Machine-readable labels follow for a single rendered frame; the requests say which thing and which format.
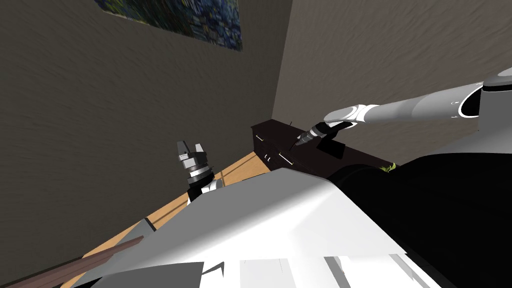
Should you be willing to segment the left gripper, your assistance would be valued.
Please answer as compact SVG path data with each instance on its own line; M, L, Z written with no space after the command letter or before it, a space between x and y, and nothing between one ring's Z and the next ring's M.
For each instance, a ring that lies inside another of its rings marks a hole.
M200 143L195 144L195 152L191 153L185 141L181 140L176 144L178 159L189 173L198 170L207 171L209 169L207 153Z

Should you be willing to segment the brown wooden board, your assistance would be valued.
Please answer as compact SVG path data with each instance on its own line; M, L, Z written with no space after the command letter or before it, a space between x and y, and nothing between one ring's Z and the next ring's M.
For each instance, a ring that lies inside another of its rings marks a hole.
M106 263L115 253L140 243L143 238L143 236L134 238L120 245L113 246L18 283L0 288L53 288L58 284L65 283L82 273Z

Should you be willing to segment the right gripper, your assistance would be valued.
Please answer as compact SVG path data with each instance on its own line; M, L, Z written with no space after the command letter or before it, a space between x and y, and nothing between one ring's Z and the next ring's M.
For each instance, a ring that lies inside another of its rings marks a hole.
M290 147L289 150L291 151L296 146L300 146L307 142L310 142L311 140L313 140L314 138L316 138L318 136L319 136L319 133L315 132L313 129L305 131L297 137L297 140L294 142L294 144Z

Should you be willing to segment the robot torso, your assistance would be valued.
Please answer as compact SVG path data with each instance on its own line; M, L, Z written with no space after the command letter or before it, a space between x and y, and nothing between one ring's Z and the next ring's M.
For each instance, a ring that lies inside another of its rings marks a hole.
M62 288L442 288L334 184L286 168L142 233Z

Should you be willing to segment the dark brown drawer cabinet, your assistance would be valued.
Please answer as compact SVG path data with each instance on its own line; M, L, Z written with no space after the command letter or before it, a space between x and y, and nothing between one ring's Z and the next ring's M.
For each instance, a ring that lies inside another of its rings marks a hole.
M327 137L316 137L289 150L303 131L274 119L256 124L251 129L253 151L271 171L288 168L326 179L339 169L350 165L362 164L376 168L393 166L393 162L361 152ZM284 161L279 153L293 162L293 165Z

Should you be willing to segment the blue green wall painting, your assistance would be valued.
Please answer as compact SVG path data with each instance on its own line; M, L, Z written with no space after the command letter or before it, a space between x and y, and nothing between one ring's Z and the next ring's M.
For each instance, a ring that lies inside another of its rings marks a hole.
M238 0L94 0L106 13L242 51Z

